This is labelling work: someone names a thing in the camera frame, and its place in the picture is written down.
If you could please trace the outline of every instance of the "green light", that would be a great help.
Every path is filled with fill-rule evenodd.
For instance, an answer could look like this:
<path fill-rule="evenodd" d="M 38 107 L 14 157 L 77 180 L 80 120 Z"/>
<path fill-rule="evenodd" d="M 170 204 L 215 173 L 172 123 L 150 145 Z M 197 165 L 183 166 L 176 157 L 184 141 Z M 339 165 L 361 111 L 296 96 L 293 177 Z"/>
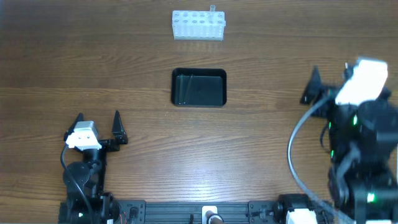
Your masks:
<path fill-rule="evenodd" d="M 374 202 L 376 200 L 376 196 L 374 193 L 368 193 L 368 203 Z"/>
<path fill-rule="evenodd" d="M 355 115 L 353 119 L 353 125 L 356 125 L 358 123 L 358 117 Z"/>

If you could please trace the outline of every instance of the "wood grain surface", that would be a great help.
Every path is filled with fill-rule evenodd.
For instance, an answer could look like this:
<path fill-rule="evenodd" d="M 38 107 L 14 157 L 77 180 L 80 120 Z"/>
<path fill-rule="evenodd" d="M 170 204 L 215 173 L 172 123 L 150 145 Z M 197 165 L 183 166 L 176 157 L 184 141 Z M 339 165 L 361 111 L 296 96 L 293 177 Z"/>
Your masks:
<path fill-rule="evenodd" d="M 210 4 L 226 13 L 224 41 L 174 41 L 172 11 Z M 308 109 L 299 98 L 312 67 L 341 83 L 345 62 L 385 60 L 398 103 L 397 11 L 396 0 L 1 1 L 0 222 L 57 222 L 62 137 L 79 112 L 102 138 L 121 113 L 130 141 L 109 154 L 106 174 L 116 198 L 246 202 L 300 192 L 286 146 Z M 171 104 L 176 67 L 225 69 L 226 105 Z M 299 176 L 328 198 L 325 122 L 310 120 L 293 154 Z M 68 162 L 80 159 L 67 152 Z"/>

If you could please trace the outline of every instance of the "cable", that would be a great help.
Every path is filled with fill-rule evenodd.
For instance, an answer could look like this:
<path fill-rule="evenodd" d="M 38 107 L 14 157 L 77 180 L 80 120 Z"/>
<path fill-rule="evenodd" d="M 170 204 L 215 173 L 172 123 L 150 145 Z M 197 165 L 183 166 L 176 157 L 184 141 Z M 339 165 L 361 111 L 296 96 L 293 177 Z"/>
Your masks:
<path fill-rule="evenodd" d="M 65 169 L 65 173 L 69 177 L 70 181 L 77 188 L 77 190 L 79 191 L 81 197 L 83 197 L 83 200 L 85 201 L 87 209 L 88 209 L 88 215 L 90 216 L 90 223 L 94 224 L 94 222 L 93 222 L 93 209 L 91 208 L 90 202 L 88 201 L 86 195 L 81 190 L 81 188 L 80 188 L 79 184 L 76 182 L 75 178 L 73 178 L 72 174 L 70 173 L 70 171 L 68 170 L 68 168 L 65 165 L 65 161 L 63 160 L 63 156 L 65 155 L 65 152 L 67 151 L 67 149 L 68 149 L 68 144 L 65 144 L 65 147 L 63 147 L 63 150 L 62 150 L 62 153 L 61 153 L 61 164 L 63 166 L 63 169 Z"/>
<path fill-rule="evenodd" d="M 296 136 L 297 132 L 299 131 L 299 129 L 301 128 L 301 126 L 303 125 L 303 123 L 311 116 L 311 114 L 316 111 L 317 109 L 319 109 L 321 106 L 323 106 L 330 98 L 329 97 L 323 97 L 321 100 L 319 100 L 317 103 L 315 103 L 300 119 L 300 121 L 298 121 L 296 127 L 294 128 L 292 135 L 290 136 L 289 139 L 289 144 L 287 145 L 287 162 L 289 163 L 289 168 L 290 168 L 290 172 L 292 173 L 292 176 L 294 178 L 294 180 L 296 181 L 297 185 L 304 191 L 304 193 L 306 193 L 313 201 L 315 201 L 316 203 L 318 203 L 321 207 L 323 207 L 327 212 L 329 212 L 330 214 L 333 214 L 334 216 L 339 217 L 340 221 L 342 221 L 342 223 L 348 223 L 348 224 L 352 224 L 354 223 L 354 221 L 352 219 L 350 219 L 349 216 L 347 216 L 346 214 L 344 214 L 343 212 L 339 211 L 339 210 L 335 210 L 332 206 L 330 206 L 329 204 L 325 203 L 324 201 L 322 201 L 321 199 L 318 198 L 318 196 L 313 193 L 305 184 L 303 181 L 300 180 L 300 178 L 298 177 L 294 166 L 293 166 L 293 162 L 292 162 L 292 145 L 293 145 L 293 140 L 294 137 Z"/>

